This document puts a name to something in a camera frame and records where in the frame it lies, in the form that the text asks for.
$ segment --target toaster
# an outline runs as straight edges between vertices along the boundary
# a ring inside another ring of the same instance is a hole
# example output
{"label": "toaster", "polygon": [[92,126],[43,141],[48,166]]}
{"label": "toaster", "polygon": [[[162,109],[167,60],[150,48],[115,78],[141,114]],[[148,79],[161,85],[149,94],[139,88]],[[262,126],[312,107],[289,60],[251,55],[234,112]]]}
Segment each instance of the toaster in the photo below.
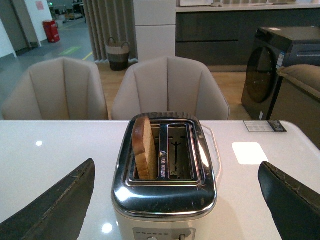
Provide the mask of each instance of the toaster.
{"label": "toaster", "polygon": [[[148,116],[158,159],[158,177],[139,179],[132,131]],[[212,237],[217,202],[215,174],[205,134],[193,115],[143,113],[128,124],[111,190],[124,240],[206,240]]]}

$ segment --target red fire extinguisher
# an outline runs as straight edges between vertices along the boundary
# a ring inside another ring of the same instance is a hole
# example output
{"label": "red fire extinguisher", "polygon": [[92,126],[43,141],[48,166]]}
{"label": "red fire extinguisher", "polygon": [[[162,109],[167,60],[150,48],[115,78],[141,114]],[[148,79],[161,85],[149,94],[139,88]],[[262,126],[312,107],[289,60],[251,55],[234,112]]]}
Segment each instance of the red fire extinguisher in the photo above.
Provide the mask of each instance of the red fire extinguisher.
{"label": "red fire extinguisher", "polygon": [[60,41],[58,28],[54,20],[43,21],[43,28],[49,43],[56,43]]}

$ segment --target washing machine door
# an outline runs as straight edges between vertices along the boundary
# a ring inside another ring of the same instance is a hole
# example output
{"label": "washing machine door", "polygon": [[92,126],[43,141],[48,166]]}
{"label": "washing machine door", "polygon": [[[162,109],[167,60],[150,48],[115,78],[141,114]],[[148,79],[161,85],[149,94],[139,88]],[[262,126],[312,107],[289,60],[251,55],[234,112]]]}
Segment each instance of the washing machine door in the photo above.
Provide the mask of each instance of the washing machine door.
{"label": "washing machine door", "polygon": [[275,82],[276,65],[272,51],[267,47],[255,49],[249,59],[245,86],[250,98],[256,103],[265,101]]}

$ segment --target concrete floor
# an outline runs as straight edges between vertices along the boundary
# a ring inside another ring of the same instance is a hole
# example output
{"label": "concrete floor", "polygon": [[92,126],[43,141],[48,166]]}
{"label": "concrete floor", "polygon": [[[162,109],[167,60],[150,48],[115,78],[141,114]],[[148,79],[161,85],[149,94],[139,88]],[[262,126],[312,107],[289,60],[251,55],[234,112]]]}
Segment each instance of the concrete floor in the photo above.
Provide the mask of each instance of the concrete floor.
{"label": "concrete floor", "polygon": [[58,42],[43,42],[42,49],[36,48],[16,58],[13,54],[0,58],[0,109],[21,75],[31,65],[63,56],[94,62],[84,18],[64,23],[58,32]]}

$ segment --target washing machine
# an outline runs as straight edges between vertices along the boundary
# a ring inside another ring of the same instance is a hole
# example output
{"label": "washing machine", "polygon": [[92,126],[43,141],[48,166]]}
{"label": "washing machine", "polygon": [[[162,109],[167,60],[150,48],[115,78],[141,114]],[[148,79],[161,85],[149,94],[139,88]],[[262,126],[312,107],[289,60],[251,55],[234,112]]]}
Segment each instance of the washing machine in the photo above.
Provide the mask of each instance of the washing machine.
{"label": "washing machine", "polygon": [[277,69],[297,64],[320,66],[320,28],[261,27],[256,31],[241,102],[253,120],[269,120],[281,78]]}

